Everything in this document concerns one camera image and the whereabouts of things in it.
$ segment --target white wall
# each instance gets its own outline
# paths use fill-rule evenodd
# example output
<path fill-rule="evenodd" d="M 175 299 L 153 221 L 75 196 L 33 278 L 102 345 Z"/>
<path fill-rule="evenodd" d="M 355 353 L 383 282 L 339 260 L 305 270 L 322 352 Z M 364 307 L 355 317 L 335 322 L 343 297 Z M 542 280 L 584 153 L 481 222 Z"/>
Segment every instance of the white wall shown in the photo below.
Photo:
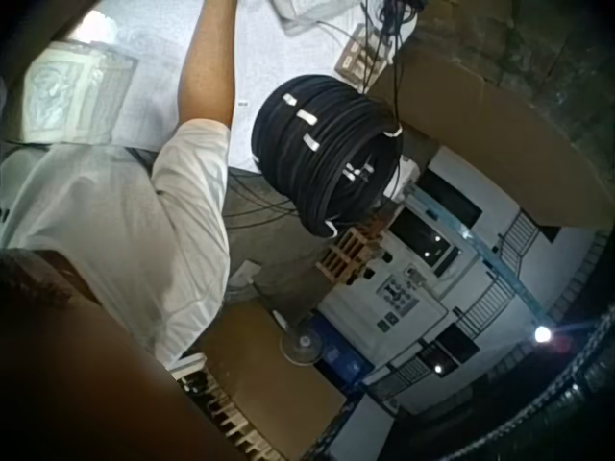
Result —
<path fill-rule="evenodd" d="M 564 228 L 553 243 L 539 234 L 524 257 L 520 279 L 546 309 L 566 288 L 589 251 L 592 230 Z M 534 317 L 515 297 L 508 308 L 475 341 L 480 351 L 450 375 L 431 375 L 397 397 L 410 413 L 420 413 L 437 404 L 494 367 L 515 346 L 531 339 Z"/>
<path fill-rule="evenodd" d="M 337 461 L 376 461 L 392 425 L 393 418 L 365 396 L 329 451 Z"/>
<path fill-rule="evenodd" d="M 448 147 L 441 147 L 430 170 L 455 187 L 482 210 L 472 231 L 488 246 L 498 243 L 519 211 L 519 206 L 496 184 Z"/>
<path fill-rule="evenodd" d="M 447 148 L 441 148 L 430 169 L 454 186 L 482 210 L 472 227 L 487 245 L 498 242 L 519 212 L 519 207 L 493 182 Z M 420 207 L 415 211 L 420 215 Z M 430 222 L 436 230 L 462 254 L 440 279 L 428 282 L 429 293 L 423 293 L 417 304 L 402 322 L 382 333 L 376 323 L 391 307 L 376 290 L 391 274 L 403 277 L 409 264 L 426 265 L 392 233 L 385 232 L 381 245 L 393 255 L 389 264 L 371 261 L 369 267 L 376 274 L 371 280 L 359 279 L 354 285 L 338 286 L 320 306 L 321 311 L 354 344 L 361 353 L 379 368 L 389 360 L 396 366 L 411 358 L 420 346 L 415 342 L 423 337 L 432 341 L 446 327 L 457 320 L 454 307 L 467 310 L 491 282 L 487 267 L 476 253 L 458 236 Z M 524 257 L 520 279 L 536 297 L 549 308 L 564 290 L 591 246 L 592 230 L 562 229 L 554 243 L 539 233 Z M 519 341 L 533 335 L 533 315 L 515 298 L 508 308 L 476 340 L 480 351 L 450 375 L 432 375 L 411 386 L 398 396 L 400 404 L 411 413 L 419 413 L 472 383 L 496 365 Z M 367 383 L 373 382 L 369 377 Z"/>

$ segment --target black cable coil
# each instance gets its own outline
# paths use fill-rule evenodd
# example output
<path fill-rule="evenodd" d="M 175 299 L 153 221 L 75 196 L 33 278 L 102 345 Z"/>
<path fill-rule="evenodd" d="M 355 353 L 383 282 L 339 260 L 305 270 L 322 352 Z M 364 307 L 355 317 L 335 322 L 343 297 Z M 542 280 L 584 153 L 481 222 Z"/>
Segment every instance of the black cable coil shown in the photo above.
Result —
<path fill-rule="evenodd" d="M 351 86 L 305 75 L 262 105 L 252 150 L 263 177 L 295 204 L 306 229 L 333 237 L 381 199 L 399 167 L 401 126 Z"/>

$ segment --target window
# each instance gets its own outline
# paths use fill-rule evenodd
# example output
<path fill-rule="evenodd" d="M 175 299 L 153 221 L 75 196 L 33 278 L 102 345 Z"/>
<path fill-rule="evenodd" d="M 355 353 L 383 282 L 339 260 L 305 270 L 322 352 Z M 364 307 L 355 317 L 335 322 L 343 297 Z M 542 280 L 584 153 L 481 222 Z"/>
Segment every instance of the window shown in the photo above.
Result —
<path fill-rule="evenodd" d="M 455 371 L 459 366 L 435 343 L 429 344 L 418 353 L 418 357 L 440 377 Z"/>
<path fill-rule="evenodd" d="M 425 170 L 416 185 L 430 194 L 436 202 L 448 209 L 468 228 L 472 228 L 482 215 L 480 208 L 430 169 Z"/>
<path fill-rule="evenodd" d="M 389 230 L 430 267 L 451 248 L 451 244 L 442 235 L 407 208 L 404 208 Z"/>
<path fill-rule="evenodd" d="M 561 231 L 561 228 L 559 228 L 558 226 L 538 226 L 538 229 L 540 229 L 542 234 L 547 237 L 547 240 L 549 240 L 551 243 L 555 241 L 555 238 L 559 234 L 559 231 Z"/>
<path fill-rule="evenodd" d="M 523 214 L 525 214 L 528 217 L 528 219 L 533 223 L 533 225 L 538 228 L 540 233 L 542 233 L 545 237 L 547 237 L 547 240 L 549 240 L 551 243 L 553 243 L 555 241 L 555 238 L 559 234 L 559 231 L 561 231 L 560 227 L 558 227 L 558 226 L 540 226 L 537 222 L 535 222 L 533 220 L 533 218 L 531 216 L 529 216 L 529 213 L 527 211 L 523 210 Z"/>
<path fill-rule="evenodd" d="M 459 256 L 459 254 L 461 253 L 461 251 L 459 250 L 458 247 L 454 247 L 450 253 L 448 253 L 446 255 L 446 257 L 444 258 L 444 260 L 442 261 L 442 264 L 440 264 L 434 271 L 433 273 L 437 276 L 440 277 L 442 276 L 442 274 L 444 274 L 446 272 L 446 270 L 451 267 L 451 264 L 453 264 L 455 262 L 455 260 L 457 259 L 457 257 Z"/>
<path fill-rule="evenodd" d="M 451 324 L 435 339 L 459 363 L 465 363 L 480 349 L 456 324 Z"/>

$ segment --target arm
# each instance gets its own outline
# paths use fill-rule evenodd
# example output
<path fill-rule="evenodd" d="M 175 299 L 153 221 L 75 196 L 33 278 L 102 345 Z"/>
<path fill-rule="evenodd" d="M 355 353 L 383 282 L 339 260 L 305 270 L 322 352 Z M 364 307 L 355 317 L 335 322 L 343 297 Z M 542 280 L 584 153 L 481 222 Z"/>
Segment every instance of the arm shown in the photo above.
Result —
<path fill-rule="evenodd" d="M 180 82 L 180 124 L 197 118 L 231 126 L 237 0 L 206 0 Z"/>

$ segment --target white cable tie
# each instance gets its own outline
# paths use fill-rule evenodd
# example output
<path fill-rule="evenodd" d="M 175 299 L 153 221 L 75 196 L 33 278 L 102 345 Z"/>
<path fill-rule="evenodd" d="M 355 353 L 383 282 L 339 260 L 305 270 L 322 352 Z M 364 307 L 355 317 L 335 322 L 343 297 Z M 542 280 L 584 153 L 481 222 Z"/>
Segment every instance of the white cable tie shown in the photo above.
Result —
<path fill-rule="evenodd" d="M 335 228 L 335 226 L 333 225 L 333 223 L 329 220 L 325 221 L 325 224 L 327 225 L 327 227 L 329 229 L 331 229 L 333 231 L 333 235 L 329 238 L 336 238 L 338 235 L 337 229 Z"/>
<path fill-rule="evenodd" d="M 306 134 L 304 136 L 304 141 L 307 144 L 307 146 L 314 152 L 316 152 L 320 148 L 320 144 L 314 141 L 309 134 Z"/>
<path fill-rule="evenodd" d="M 403 130 L 404 130 L 404 129 L 403 129 L 403 128 L 402 128 L 402 126 L 400 125 L 400 128 L 397 130 L 397 132 L 395 132 L 395 133 L 387 133 L 387 132 L 384 132 L 384 135 L 385 135 L 385 136 L 388 136 L 388 137 L 397 137 L 397 136 L 399 136 L 399 135 L 402 133 L 402 131 L 403 131 Z"/>
<path fill-rule="evenodd" d="M 286 93 L 286 94 L 283 96 L 283 99 L 286 101 L 286 103 L 287 103 L 289 106 L 297 106 L 297 100 L 293 97 L 293 95 L 292 95 L 292 94 Z"/>
<path fill-rule="evenodd" d="M 318 119 L 316 118 L 315 115 L 312 115 L 309 112 L 304 111 L 303 109 L 299 110 L 297 112 L 297 116 L 299 118 L 303 118 L 305 121 L 307 121 L 312 127 L 314 125 L 316 125 L 316 123 L 318 122 Z"/>
<path fill-rule="evenodd" d="M 344 172 L 343 172 L 343 173 L 344 173 L 344 176 L 345 176 L 346 178 L 348 178 L 350 181 L 354 181 L 354 180 L 355 180 L 355 175 L 354 175 L 354 174 L 352 174 L 350 171 L 348 171 L 348 170 L 344 170 Z"/>

